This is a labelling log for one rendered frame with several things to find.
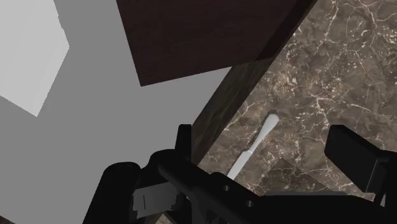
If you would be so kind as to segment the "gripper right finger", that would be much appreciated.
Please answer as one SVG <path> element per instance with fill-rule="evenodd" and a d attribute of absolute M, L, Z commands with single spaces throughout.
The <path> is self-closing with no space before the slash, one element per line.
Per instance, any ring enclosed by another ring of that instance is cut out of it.
<path fill-rule="evenodd" d="M 345 125 L 331 125 L 324 154 L 374 202 L 397 212 L 397 152 L 382 150 Z"/>

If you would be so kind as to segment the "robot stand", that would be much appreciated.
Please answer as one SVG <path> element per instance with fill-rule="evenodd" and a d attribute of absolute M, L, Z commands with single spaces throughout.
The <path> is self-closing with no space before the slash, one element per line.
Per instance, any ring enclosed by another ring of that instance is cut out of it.
<path fill-rule="evenodd" d="M 277 55 L 318 0 L 115 0 L 140 85 Z"/>

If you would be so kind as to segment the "dark wood marble top counter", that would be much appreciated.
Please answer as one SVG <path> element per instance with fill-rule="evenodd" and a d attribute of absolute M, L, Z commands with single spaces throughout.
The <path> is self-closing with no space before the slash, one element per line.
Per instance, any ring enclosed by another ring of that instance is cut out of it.
<path fill-rule="evenodd" d="M 317 0 L 278 56 L 234 66 L 193 124 L 194 160 L 227 173 L 267 114 L 279 122 L 236 177 L 258 195 L 373 199 L 324 155 L 330 125 L 397 151 L 397 0 Z"/>

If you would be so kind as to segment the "white knife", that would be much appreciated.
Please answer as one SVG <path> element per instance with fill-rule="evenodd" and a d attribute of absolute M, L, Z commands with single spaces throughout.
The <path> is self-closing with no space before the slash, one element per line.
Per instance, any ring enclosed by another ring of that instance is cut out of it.
<path fill-rule="evenodd" d="M 255 137 L 252 140 L 252 143 L 249 143 L 249 148 L 242 150 L 226 176 L 230 179 L 235 179 L 237 175 L 240 173 L 242 168 L 245 166 L 251 155 L 257 149 L 259 144 L 268 136 L 268 134 L 274 129 L 274 127 L 279 122 L 279 116 L 277 115 L 276 110 L 271 110 L 262 120 L 259 131 L 256 132 Z"/>

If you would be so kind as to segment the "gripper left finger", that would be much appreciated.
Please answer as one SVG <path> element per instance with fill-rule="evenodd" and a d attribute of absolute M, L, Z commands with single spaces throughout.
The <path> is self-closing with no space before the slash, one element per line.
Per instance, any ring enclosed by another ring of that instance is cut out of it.
<path fill-rule="evenodd" d="M 222 173 L 206 173 L 191 157 L 192 126 L 181 124 L 175 147 L 152 154 L 146 167 L 110 165 L 83 224 L 146 224 L 155 213 L 172 224 L 260 224 L 259 196 Z"/>

